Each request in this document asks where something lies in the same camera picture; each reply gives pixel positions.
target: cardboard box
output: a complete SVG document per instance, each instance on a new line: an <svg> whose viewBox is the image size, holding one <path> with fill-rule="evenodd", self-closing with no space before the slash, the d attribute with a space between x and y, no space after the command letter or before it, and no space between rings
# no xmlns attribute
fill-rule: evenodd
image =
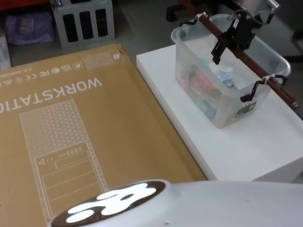
<svg viewBox="0 0 303 227"><path fill-rule="evenodd" d="M139 180L205 179L120 45L1 71L0 86L0 226L46 226Z"/></svg>

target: white table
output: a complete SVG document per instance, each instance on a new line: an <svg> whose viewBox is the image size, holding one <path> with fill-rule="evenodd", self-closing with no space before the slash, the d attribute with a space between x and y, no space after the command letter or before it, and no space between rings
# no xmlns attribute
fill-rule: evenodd
<svg viewBox="0 0 303 227"><path fill-rule="evenodd" d="M176 46L137 68L209 180L291 182L303 170L303 122L271 91L258 111L218 129L175 81Z"/></svg>

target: plastic storage bin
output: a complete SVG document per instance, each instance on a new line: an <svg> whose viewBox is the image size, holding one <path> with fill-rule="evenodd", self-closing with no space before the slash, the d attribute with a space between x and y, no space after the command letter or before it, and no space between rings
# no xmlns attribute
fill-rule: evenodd
<svg viewBox="0 0 303 227"><path fill-rule="evenodd" d="M226 31L231 24L227 16L218 14L210 20ZM176 28L171 39L177 44L176 81L216 127L256 111L270 92L268 85L259 85L253 100L243 103L240 97L250 94L260 78L228 49L216 65L211 51L217 38L200 22ZM257 36L245 52L269 74L290 73L290 64Z"/></svg>

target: brown wooden stick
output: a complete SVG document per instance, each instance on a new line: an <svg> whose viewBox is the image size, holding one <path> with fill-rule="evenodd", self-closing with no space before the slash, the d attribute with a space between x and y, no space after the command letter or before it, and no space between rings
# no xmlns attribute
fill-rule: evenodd
<svg viewBox="0 0 303 227"><path fill-rule="evenodd" d="M199 9L196 8L189 0L179 0L179 2L192 14L197 15ZM217 28L206 16L202 15L199 21L217 38L222 34L220 29ZM228 47L228 49L240 59L244 64L246 64L254 73L256 73L260 78L269 75L264 69L262 69L257 63L255 63L246 53L243 52L238 47ZM267 84L280 96L280 98L286 102L292 109L299 107L296 99L277 82L274 78L270 78Z"/></svg>

